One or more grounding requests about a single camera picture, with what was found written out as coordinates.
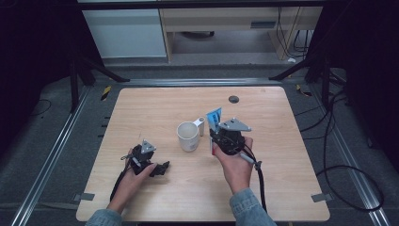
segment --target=wall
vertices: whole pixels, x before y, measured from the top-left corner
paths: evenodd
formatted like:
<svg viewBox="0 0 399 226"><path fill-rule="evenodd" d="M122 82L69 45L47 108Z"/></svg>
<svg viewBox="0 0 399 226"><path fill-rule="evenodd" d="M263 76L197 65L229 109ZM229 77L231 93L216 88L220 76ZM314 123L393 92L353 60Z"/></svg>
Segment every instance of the wall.
<svg viewBox="0 0 399 226"><path fill-rule="evenodd" d="M78 0L123 2L132 0ZM158 9L83 11L102 58L166 57Z"/></svg>

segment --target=denim sleeve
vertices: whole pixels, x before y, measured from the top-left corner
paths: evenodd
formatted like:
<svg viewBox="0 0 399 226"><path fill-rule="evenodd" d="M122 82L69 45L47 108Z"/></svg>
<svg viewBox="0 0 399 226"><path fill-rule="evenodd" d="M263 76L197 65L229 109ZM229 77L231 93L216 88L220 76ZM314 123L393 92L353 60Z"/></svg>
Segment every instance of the denim sleeve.
<svg viewBox="0 0 399 226"><path fill-rule="evenodd" d="M86 226L120 226L122 216L114 210L97 210L88 220Z"/></svg>
<svg viewBox="0 0 399 226"><path fill-rule="evenodd" d="M230 207L236 226L276 226L250 188L235 193L230 199Z"/></svg>

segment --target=mug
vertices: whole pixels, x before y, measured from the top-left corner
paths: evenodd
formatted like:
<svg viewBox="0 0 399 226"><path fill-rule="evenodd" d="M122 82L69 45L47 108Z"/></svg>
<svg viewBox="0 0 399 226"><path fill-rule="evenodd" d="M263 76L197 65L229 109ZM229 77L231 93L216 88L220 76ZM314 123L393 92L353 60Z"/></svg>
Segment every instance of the mug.
<svg viewBox="0 0 399 226"><path fill-rule="evenodd" d="M200 136L203 136L205 119L198 118L196 121L185 121L177 127L180 147L186 152L193 152L200 143Z"/></svg>

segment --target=wooden table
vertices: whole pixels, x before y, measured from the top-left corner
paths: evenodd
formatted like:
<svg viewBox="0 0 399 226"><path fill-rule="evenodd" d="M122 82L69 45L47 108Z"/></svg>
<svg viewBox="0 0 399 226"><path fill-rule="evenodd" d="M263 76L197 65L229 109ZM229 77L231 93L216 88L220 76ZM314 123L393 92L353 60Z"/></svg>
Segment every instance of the wooden table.
<svg viewBox="0 0 399 226"><path fill-rule="evenodd" d="M236 95L237 104L229 102ZM265 200L275 221L324 221L325 202L283 88L136 88L123 89L115 105L76 217L86 221L109 203L124 162L120 158L147 139L156 146L152 162L170 161L164 176L148 179L124 213L127 221L234 221L231 191L218 160L211 155L209 127L193 153L184 152L176 135L182 121L194 121L222 107L222 121L233 117L252 128L252 150L262 160ZM260 199L258 174L251 188Z"/></svg>

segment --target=yellow and black marker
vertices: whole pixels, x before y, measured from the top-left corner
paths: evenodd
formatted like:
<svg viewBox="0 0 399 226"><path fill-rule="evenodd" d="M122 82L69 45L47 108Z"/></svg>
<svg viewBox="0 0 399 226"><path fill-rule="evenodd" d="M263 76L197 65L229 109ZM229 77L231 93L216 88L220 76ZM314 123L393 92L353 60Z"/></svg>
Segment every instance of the yellow and black marker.
<svg viewBox="0 0 399 226"><path fill-rule="evenodd" d="M102 100L102 101L105 101L105 100L106 100L106 97L108 96L108 93L109 93L110 90L111 90L111 86L107 86L107 87L104 89L103 95L101 96L101 100Z"/></svg>

